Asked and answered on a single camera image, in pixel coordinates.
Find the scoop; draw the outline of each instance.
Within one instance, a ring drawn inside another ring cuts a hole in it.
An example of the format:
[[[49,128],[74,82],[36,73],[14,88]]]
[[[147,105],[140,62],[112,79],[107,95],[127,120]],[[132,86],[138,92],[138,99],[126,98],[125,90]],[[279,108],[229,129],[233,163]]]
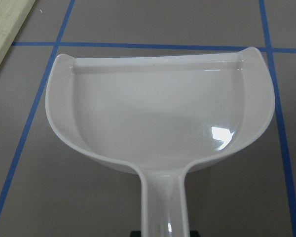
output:
[[[274,113],[256,48],[237,53],[57,56],[46,113],[68,146],[142,183],[142,236],[188,237],[184,180],[250,145]]]

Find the wooden plank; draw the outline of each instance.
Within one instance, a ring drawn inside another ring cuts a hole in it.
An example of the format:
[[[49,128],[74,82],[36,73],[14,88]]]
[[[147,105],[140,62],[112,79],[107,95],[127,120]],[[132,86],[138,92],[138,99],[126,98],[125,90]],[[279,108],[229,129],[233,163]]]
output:
[[[35,0],[0,0],[0,64]]]

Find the dustpan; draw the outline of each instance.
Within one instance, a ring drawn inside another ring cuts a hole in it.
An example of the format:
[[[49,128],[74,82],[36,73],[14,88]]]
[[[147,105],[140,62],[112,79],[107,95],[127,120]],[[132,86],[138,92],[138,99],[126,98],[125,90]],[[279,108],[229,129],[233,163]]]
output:
[[[188,237],[184,179],[258,139],[274,90],[256,48],[54,62],[46,113],[68,146],[142,183],[142,236]]]

